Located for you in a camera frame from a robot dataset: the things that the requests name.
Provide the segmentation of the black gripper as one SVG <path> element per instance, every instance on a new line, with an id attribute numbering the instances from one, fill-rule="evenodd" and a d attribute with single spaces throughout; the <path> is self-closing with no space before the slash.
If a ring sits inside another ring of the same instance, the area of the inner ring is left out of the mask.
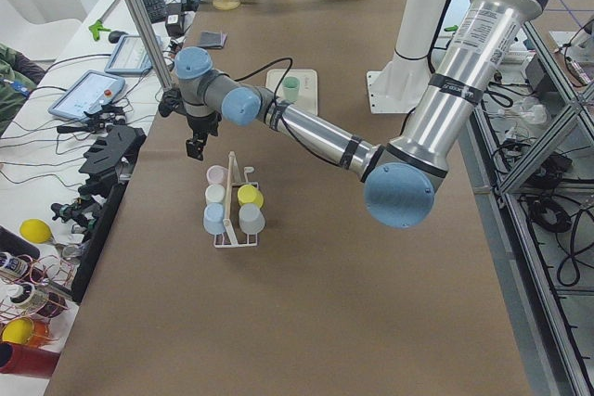
<path id="1" fill-rule="evenodd" d="M 187 155 L 192 159 L 202 159 L 208 135 L 218 136 L 218 125 L 221 115 L 212 112 L 205 116 L 187 115 L 187 123 L 193 135 L 186 141 Z"/>

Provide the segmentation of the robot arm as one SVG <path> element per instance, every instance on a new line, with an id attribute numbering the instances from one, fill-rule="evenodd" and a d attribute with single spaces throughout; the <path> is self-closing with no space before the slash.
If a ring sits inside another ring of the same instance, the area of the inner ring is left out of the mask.
<path id="1" fill-rule="evenodd" d="M 431 211 L 448 172 L 447 155 L 525 22 L 549 0 L 471 0 L 434 73 L 414 92 L 392 89 L 413 114 L 387 135 L 386 118 L 366 106 L 363 70 L 388 53 L 428 45 L 438 0 L 251 0 L 224 13 L 200 8 L 194 31 L 220 25 L 226 49 L 209 53 L 187 38 L 175 60 L 187 122 L 187 153 L 210 160 L 227 148 L 267 154 L 275 172 L 313 174 L 311 159 L 353 172 L 368 212 L 409 228 Z"/>

